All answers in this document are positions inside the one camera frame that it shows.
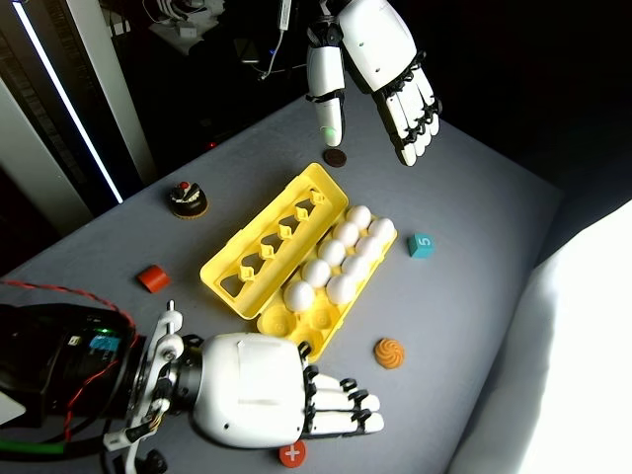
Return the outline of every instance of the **green strip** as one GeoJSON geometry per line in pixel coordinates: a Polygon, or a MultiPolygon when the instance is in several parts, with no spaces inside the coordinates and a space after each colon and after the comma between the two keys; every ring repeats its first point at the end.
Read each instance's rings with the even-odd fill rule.
{"type": "Polygon", "coordinates": [[[31,454],[63,454],[63,442],[20,442],[0,439],[0,451],[24,452],[31,454]]]}

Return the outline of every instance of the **teal cube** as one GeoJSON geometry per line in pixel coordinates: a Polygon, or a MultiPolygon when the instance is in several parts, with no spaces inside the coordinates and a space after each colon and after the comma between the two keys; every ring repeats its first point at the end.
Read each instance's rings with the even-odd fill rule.
{"type": "Polygon", "coordinates": [[[427,259],[435,251],[435,240],[428,234],[408,238],[408,251],[414,259],[427,259]]]}

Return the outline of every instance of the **gray table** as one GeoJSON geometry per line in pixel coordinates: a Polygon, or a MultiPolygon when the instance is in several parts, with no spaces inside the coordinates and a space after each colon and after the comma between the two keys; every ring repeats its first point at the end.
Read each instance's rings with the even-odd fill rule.
{"type": "MultiPolygon", "coordinates": [[[[353,376],[382,401],[380,434],[308,443],[301,472],[440,473],[457,446],[525,279],[557,208],[557,190],[447,123],[413,168],[397,162],[370,98],[355,87],[345,103],[349,157],[328,172],[351,203],[391,217],[398,240],[319,361],[323,373],[353,376]],[[436,252],[411,259],[406,237],[427,232],[436,252]],[[373,359],[382,337],[398,339],[406,362],[385,370],[373,359]]],[[[323,145],[314,112],[297,100],[114,208],[9,277],[86,288],[131,312],[149,334],[168,299],[184,331],[208,337],[255,330],[198,278],[200,267],[310,162],[323,145]],[[164,205],[180,181],[198,182],[208,214],[187,221],[164,205]],[[150,264],[173,282],[150,294],[134,276],[150,264]]],[[[0,287],[3,302],[80,298],[0,287]]],[[[58,430],[55,420],[46,427],[58,430]]],[[[173,473],[281,473],[270,451],[222,449],[173,418],[142,444],[159,448],[173,473]]],[[[94,472],[94,458],[50,465],[0,462],[2,472],[94,472]]]]}

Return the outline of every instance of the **white egg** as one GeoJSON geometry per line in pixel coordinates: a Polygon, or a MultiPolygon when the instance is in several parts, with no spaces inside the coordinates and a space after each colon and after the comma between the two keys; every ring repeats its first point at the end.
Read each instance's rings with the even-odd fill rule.
{"type": "Polygon", "coordinates": [[[362,237],[355,244],[355,251],[364,255],[371,263],[379,259],[382,255],[382,243],[372,235],[362,237]]]}
{"type": "Polygon", "coordinates": [[[329,277],[332,275],[332,269],[324,260],[310,260],[303,265],[303,270],[300,275],[312,288],[322,288],[327,284],[327,281],[329,281],[329,277]]]}
{"type": "Polygon", "coordinates": [[[305,281],[293,281],[285,289],[283,300],[290,311],[305,311],[314,303],[314,288],[305,281]]]}
{"type": "Polygon", "coordinates": [[[318,257],[327,262],[330,267],[337,267],[346,254],[345,246],[336,239],[326,240],[318,249],[318,257]]]}
{"type": "Polygon", "coordinates": [[[349,255],[343,262],[343,274],[349,275],[353,281],[360,282],[368,277],[370,262],[364,255],[349,255]]]}
{"type": "Polygon", "coordinates": [[[368,226],[368,235],[377,237],[382,244],[385,244],[393,238],[395,234],[395,225],[393,221],[386,217],[377,219],[368,226]]]}
{"type": "Polygon", "coordinates": [[[332,276],[327,283],[327,297],[334,304],[351,303],[356,296],[356,282],[349,275],[332,276]]]}
{"type": "Polygon", "coordinates": [[[340,240],[345,247],[352,247],[359,239],[359,229],[353,222],[341,222],[334,229],[334,238],[340,240]]]}
{"type": "Polygon", "coordinates": [[[347,212],[347,220],[363,230],[371,222],[371,211],[365,205],[356,205],[347,212]]]}

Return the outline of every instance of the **led light strip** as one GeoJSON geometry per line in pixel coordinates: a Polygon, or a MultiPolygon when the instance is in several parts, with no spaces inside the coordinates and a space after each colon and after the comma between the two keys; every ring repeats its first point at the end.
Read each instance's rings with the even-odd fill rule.
{"type": "Polygon", "coordinates": [[[70,99],[68,99],[68,95],[66,94],[66,91],[64,91],[63,86],[61,85],[61,82],[59,81],[59,78],[57,77],[57,73],[52,68],[52,64],[50,64],[50,61],[48,60],[48,56],[46,55],[46,52],[43,50],[43,47],[41,46],[40,39],[38,38],[36,31],[33,29],[33,25],[31,25],[31,21],[29,20],[29,17],[27,16],[27,12],[25,12],[24,7],[22,6],[22,3],[13,2],[13,8],[15,8],[16,12],[18,13],[18,17],[20,17],[20,21],[22,21],[22,25],[27,31],[27,34],[29,35],[29,38],[31,39],[33,46],[38,52],[39,59],[41,59],[41,62],[43,63],[43,67],[46,69],[46,72],[48,73],[48,76],[50,77],[52,84],[55,86],[55,89],[57,90],[57,94],[59,94],[59,97],[61,98],[63,105],[66,107],[66,110],[70,114],[72,121],[75,122],[75,125],[77,126],[77,129],[79,130],[79,133],[81,134],[81,137],[83,138],[83,141],[86,143],[88,150],[90,150],[90,154],[92,155],[92,158],[95,160],[95,163],[97,163],[97,166],[99,167],[99,170],[101,171],[101,174],[106,179],[106,182],[108,183],[108,186],[110,187],[110,190],[112,190],[112,194],[115,196],[115,199],[117,200],[118,203],[122,203],[122,197],[120,196],[119,190],[117,190],[117,187],[114,181],[112,181],[112,178],[110,177],[110,173],[108,173],[106,166],[103,164],[103,161],[101,161],[101,157],[99,156],[99,153],[97,153],[95,146],[92,144],[92,140],[88,136],[88,132],[84,128],[83,123],[81,123],[79,116],[77,116],[77,113],[75,112],[74,107],[72,107],[72,104],[70,103],[70,99]]]}

